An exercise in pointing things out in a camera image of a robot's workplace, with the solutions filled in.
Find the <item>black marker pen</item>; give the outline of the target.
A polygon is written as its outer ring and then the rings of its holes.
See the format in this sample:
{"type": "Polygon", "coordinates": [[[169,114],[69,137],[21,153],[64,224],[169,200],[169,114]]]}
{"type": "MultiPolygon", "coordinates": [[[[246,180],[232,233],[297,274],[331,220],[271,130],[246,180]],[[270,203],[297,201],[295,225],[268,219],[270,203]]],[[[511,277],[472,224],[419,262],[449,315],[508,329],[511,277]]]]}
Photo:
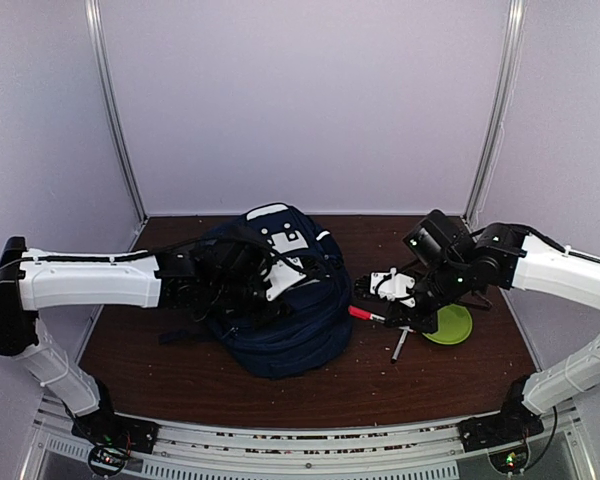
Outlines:
{"type": "Polygon", "coordinates": [[[407,326],[402,326],[400,328],[400,331],[401,331],[400,337],[399,337],[399,339],[398,339],[398,341],[396,343],[396,346],[395,346],[394,351],[393,351],[392,356],[391,356],[391,363],[392,364],[395,364],[398,361],[398,359],[400,357],[400,354],[401,354],[401,351],[402,351],[402,349],[404,347],[404,344],[406,343],[406,340],[407,340],[407,338],[408,338],[408,336],[409,336],[409,334],[411,332],[411,329],[409,327],[407,327],[407,326]]]}

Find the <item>red marker pen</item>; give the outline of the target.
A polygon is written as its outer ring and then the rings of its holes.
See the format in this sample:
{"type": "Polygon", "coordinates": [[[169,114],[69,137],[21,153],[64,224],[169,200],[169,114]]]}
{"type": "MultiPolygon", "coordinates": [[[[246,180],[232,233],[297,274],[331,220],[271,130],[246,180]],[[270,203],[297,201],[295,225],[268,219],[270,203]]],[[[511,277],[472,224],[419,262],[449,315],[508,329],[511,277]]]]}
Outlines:
{"type": "Polygon", "coordinates": [[[359,319],[359,320],[372,321],[372,322],[377,322],[377,323],[385,322],[385,318],[383,316],[375,314],[368,310],[364,310],[364,309],[355,307],[355,306],[350,306],[348,308],[348,312],[352,317],[359,319]]]}

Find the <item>navy blue backpack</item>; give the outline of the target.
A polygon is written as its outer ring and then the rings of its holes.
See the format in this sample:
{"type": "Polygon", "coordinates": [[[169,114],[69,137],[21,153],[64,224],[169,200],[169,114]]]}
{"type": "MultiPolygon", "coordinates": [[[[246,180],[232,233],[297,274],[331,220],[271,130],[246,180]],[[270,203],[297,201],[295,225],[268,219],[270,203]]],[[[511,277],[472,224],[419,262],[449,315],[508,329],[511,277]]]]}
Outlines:
{"type": "Polygon", "coordinates": [[[296,207],[272,203],[225,222],[200,237],[156,251],[161,281],[159,305],[184,310],[202,323],[249,373],[281,379],[323,366],[347,347],[353,321],[352,297],[344,256],[330,231],[296,207]],[[200,291],[190,251],[215,240],[247,241],[271,250],[273,265],[298,257],[307,275],[277,299],[290,315],[255,328],[245,318],[199,320],[193,308],[200,291]]]}

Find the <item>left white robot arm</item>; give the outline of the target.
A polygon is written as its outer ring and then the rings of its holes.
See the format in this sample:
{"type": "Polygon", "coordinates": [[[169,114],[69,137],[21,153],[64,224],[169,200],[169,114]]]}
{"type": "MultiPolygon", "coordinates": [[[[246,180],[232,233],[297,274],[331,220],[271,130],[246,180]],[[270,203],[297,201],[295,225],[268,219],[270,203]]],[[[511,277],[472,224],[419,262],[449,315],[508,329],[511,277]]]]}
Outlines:
{"type": "Polygon", "coordinates": [[[271,242],[213,237],[127,254],[56,253],[8,240],[0,259],[0,356],[20,362],[103,444],[124,433],[107,389],[55,342],[40,311],[63,306],[259,312],[307,279],[271,242]]]}

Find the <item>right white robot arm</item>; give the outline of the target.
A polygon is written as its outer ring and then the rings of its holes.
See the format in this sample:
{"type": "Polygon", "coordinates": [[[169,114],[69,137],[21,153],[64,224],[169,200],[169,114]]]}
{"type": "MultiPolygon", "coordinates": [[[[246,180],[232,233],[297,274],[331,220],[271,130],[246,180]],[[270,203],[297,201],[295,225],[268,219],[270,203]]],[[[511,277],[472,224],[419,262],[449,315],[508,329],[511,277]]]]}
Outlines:
{"type": "MultiPolygon", "coordinates": [[[[439,311],[489,287],[600,314],[600,257],[562,245],[531,226],[496,222],[470,232],[434,209],[403,242],[423,272],[393,267],[372,274],[365,289],[389,302],[389,326],[434,333],[439,311]]],[[[515,440],[530,426],[531,415],[600,384],[600,331],[586,332],[587,343],[520,382],[512,404],[493,419],[499,440],[515,440]]]]}

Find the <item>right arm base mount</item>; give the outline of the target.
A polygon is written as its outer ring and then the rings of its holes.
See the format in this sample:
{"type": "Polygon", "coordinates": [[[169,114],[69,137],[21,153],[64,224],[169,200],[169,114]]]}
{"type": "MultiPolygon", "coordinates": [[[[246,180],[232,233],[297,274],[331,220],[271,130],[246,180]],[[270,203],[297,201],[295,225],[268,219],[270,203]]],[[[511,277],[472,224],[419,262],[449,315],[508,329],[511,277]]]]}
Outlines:
{"type": "Polygon", "coordinates": [[[538,414],[528,410],[521,398],[509,398],[490,415],[470,417],[457,425],[465,453],[490,450],[491,466],[500,474],[522,474],[531,465],[529,439],[544,432],[538,414]]]}

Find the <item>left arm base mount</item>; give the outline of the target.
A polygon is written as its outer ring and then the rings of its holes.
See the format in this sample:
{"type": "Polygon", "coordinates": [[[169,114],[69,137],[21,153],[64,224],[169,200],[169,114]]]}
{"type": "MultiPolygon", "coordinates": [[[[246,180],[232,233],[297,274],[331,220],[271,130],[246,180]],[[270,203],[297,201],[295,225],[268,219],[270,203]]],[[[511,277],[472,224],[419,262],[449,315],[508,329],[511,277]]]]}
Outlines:
{"type": "Polygon", "coordinates": [[[155,422],[119,415],[107,406],[83,416],[64,409],[72,421],[71,433],[92,445],[87,465],[99,477],[121,473],[133,453],[153,452],[159,432],[155,422]]]}

